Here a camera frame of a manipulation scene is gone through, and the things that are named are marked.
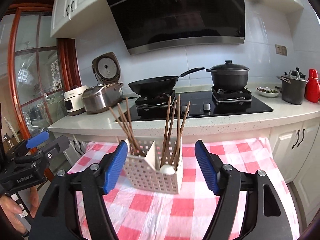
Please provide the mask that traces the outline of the person's left hand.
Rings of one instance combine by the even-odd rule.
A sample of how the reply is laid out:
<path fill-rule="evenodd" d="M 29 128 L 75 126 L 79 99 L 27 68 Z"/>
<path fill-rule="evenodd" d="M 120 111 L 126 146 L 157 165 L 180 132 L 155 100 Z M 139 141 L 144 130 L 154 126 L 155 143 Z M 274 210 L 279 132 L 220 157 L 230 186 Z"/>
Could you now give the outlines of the person's left hand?
<path fill-rule="evenodd" d="M 34 218 L 39 208 L 39 194 L 35 186 L 27 190 L 27 193 L 29 193 L 30 197 L 30 214 L 31 217 Z M 13 227 L 20 234 L 25 235 L 27 233 L 27 229 L 17 217 L 18 214 L 22 213 L 22 209 L 19 207 L 19 205 L 10 197 L 3 195 L 1 196 L 1 207 Z"/>

